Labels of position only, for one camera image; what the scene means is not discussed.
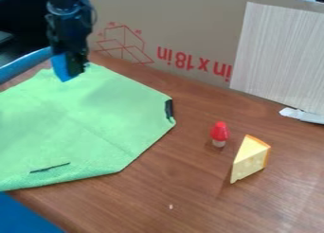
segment wooden board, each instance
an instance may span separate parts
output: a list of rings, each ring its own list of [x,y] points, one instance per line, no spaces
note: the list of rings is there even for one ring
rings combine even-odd
[[[322,232],[323,127],[280,116],[275,102],[120,60],[92,62],[170,95],[177,125],[121,173],[16,190],[16,199],[66,232]],[[209,138],[217,120],[231,132],[222,152]],[[272,146],[269,163],[230,185],[246,134]]]
[[[230,87],[324,114],[324,14],[248,3]]]

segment green cloth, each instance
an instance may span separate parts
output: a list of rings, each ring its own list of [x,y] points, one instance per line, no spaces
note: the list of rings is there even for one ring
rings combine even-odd
[[[123,170],[175,124],[170,97],[104,67],[52,70],[0,93],[0,191]]]

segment toy cheese wedge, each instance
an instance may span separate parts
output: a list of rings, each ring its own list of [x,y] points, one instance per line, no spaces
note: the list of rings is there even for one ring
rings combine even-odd
[[[230,183],[233,184],[237,180],[264,169],[270,148],[263,141],[247,134],[233,162]]]

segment cardboard box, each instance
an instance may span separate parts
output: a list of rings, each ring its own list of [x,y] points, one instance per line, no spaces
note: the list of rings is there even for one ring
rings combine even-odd
[[[304,0],[91,0],[90,46],[108,56],[228,87],[247,2],[324,12]]]

